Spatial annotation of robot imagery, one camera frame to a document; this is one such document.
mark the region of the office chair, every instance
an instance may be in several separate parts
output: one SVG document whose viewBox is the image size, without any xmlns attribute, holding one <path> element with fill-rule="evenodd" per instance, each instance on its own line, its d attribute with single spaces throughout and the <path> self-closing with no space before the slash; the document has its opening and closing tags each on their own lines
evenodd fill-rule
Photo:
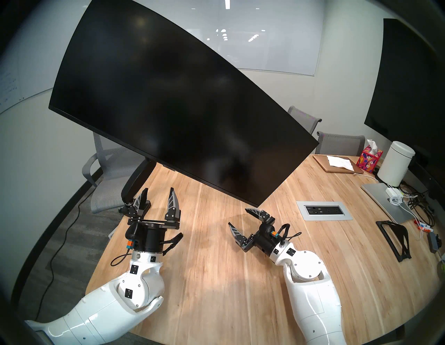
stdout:
<svg viewBox="0 0 445 345">
<path fill-rule="evenodd" d="M 316 154 L 339 154 L 360 156 L 364 148 L 364 135 L 342 135 L 317 132 Z"/>
<path fill-rule="evenodd" d="M 301 110 L 291 106 L 287 111 L 305 130 L 312 134 L 314 132 L 317 123 L 321 122 L 321 118 L 315 118 L 309 114 L 302 112 Z"/>
<path fill-rule="evenodd" d="M 121 198 L 122 188 L 144 157 L 99 134 L 93 133 L 93 137 L 96 153 L 83 166 L 82 174 L 96 187 L 91 197 L 91 212 L 98 213 L 124 206 Z M 91 165 L 96 159 L 104 172 L 99 185 L 90 173 Z"/>
</svg>

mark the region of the black monitor screen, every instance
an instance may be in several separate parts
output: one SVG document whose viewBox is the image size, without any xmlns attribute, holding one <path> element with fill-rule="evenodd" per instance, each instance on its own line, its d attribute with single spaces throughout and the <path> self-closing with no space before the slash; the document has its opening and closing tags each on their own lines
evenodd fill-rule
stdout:
<svg viewBox="0 0 445 345">
<path fill-rule="evenodd" d="M 317 145 L 215 51 L 131 0 L 91 1 L 49 108 L 254 206 Z"/>
<path fill-rule="evenodd" d="M 413 148 L 413 163 L 435 179 L 442 190 L 444 83 L 444 65 L 435 52 L 399 20 L 384 19 L 379 74 L 365 124 L 389 140 Z"/>
</svg>

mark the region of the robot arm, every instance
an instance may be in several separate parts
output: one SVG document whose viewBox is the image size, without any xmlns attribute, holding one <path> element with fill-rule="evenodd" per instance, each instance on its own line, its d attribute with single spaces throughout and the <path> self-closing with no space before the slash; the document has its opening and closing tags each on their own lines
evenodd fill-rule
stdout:
<svg viewBox="0 0 445 345">
<path fill-rule="evenodd" d="M 275 232 L 271 221 L 267 221 L 275 219 L 268 213 L 256 209 L 246 211 L 262 220 L 259 230 L 248 239 L 229 223 L 230 231 L 245 252 L 256 246 L 277 266 L 283 266 L 294 318 L 306 342 L 310 345 L 345 345 L 340 299 L 323 261 L 313 252 L 295 249 L 287 240 L 289 224 Z"/>
<path fill-rule="evenodd" d="M 181 211 L 178 198 L 170 189 L 166 220 L 144 220 L 147 189 L 131 205 L 136 217 L 130 218 L 125 236 L 133 249 L 129 270 L 90 292 L 65 316 L 49 322 L 27 321 L 48 344 L 104 344 L 121 337 L 142 322 L 162 304 L 164 281 L 159 274 L 162 257 L 182 239 L 179 233 L 164 240 L 168 228 L 179 229 Z M 164 244 L 170 246 L 163 250 Z"/>
</svg>

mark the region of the power adapter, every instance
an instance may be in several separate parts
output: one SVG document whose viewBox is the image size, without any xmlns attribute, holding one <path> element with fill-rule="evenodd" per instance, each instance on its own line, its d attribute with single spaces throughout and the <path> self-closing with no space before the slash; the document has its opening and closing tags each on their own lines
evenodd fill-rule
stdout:
<svg viewBox="0 0 445 345">
<path fill-rule="evenodd" d="M 397 188 L 386 188 L 386 194 L 388 194 L 390 198 L 392 198 L 393 196 L 400 196 L 401 198 L 403 198 L 402 192 Z"/>
</svg>

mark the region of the white container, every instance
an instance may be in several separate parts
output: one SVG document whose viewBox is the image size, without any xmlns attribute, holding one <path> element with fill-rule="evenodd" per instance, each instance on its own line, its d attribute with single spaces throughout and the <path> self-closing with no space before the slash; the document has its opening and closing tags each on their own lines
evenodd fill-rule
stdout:
<svg viewBox="0 0 445 345">
<path fill-rule="evenodd" d="M 408 145 L 392 142 L 377 176 L 386 184 L 398 187 L 414 155 L 414 150 Z"/>
</svg>

